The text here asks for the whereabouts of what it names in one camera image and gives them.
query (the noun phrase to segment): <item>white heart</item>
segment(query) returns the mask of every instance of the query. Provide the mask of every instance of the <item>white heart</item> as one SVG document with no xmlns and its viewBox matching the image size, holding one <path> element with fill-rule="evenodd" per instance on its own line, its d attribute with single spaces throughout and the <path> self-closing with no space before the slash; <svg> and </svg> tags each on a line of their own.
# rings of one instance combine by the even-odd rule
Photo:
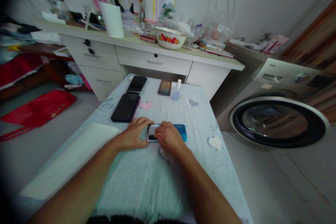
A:
<svg viewBox="0 0 336 224">
<path fill-rule="evenodd" d="M 167 160 L 170 164 L 173 164 L 173 162 L 175 161 L 175 158 L 173 156 L 171 156 L 168 152 L 166 152 L 164 149 L 161 148 L 160 150 L 160 154 L 161 156 Z"/>
<path fill-rule="evenodd" d="M 221 141 L 220 138 L 218 138 L 216 136 L 209 138 L 209 145 L 211 147 L 214 147 L 219 152 L 222 150 L 222 141 Z"/>
</svg>

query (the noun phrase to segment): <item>bottle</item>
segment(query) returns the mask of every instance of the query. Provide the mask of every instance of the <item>bottle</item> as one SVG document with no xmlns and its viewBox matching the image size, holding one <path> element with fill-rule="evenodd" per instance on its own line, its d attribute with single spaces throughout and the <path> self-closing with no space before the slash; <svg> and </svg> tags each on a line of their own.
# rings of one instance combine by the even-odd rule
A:
<svg viewBox="0 0 336 224">
<path fill-rule="evenodd" d="M 180 91 L 181 91 L 181 80 L 179 79 L 177 81 L 176 87 L 174 88 L 173 96 L 171 98 L 173 101 L 178 101 L 179 100 Z"/>
</svg>

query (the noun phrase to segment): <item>desk drawer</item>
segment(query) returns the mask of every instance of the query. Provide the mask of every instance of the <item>desk drawer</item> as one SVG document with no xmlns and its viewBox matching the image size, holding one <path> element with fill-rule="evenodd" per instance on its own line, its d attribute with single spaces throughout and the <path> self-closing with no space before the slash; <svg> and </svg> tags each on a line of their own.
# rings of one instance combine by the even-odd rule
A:
<svg viewBox="0 0 336 224">
<path fill-rule="evenodd" d="M 161 54 L 154 54 L 145 51 L 116 46 L 119 63 L 169 72 L 173 74 L 188 75 L 192 61 L 180 58 L 169 57 Z"/>
<path fill-rule="evenodd" d="M 79 65 L 79 68 L 91 87 L 101 87 L 112 91 L 123 80 L 121 72 L 81 65 Z"/>
<path fill-rule="evenodd" d="M 91 46 L 88 47 L 83 44 L 83 38 L 67 35 L 61 35 L 61 38 L 78 65 L 121 72 L 114 45 L 90 40 Z"/>
</svg>

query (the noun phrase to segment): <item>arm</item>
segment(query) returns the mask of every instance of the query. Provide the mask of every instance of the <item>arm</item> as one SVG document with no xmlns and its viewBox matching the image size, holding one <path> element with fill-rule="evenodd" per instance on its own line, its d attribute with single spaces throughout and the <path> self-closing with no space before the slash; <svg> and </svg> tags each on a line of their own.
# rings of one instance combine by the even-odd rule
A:
<svg viewBox="0 0 336 224">
<path fill-rule="evenodd" d="M 155 133 L 161 147 L 181 164 L 197 223 L 241 223 L 229 202 L 184 144 L 178 130 L 164 121 Z"/>
<path fill-rule="evenodd" d="M 28 223 L 86 223 L 116 155 L 121 151 L 145 148 L 148 142 L 140 141 L 140 133 L 153 123 L 145 117 L 134 119 L 127 130 L 105 144 Z"/>
</svg>

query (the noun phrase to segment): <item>red fabric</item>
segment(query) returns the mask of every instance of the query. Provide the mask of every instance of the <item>red fabric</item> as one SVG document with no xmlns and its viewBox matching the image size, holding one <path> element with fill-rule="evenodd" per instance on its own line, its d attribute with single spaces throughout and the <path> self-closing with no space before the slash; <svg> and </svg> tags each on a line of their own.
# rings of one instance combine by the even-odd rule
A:
<svg viewBox="0 0 336 224">
<path fill-rule="evenodd" d="M 61 90 L 53 90 L 18 107 L 1 117 L 7 123 L 19 124 L 25 127 L 0 136 L 0 141 L 8 141 L 33 128 L 41 127 L 55 118 L 64 109 L 76 101 L 76 97 Z"/>
<path fill-rule="evenodd" d="M 42 65 L 37 54 L 19 54 L 11 61 L 0 66 L 0 88 L 14 84 L 22 76 L 33 72 Z"/>
</svg>

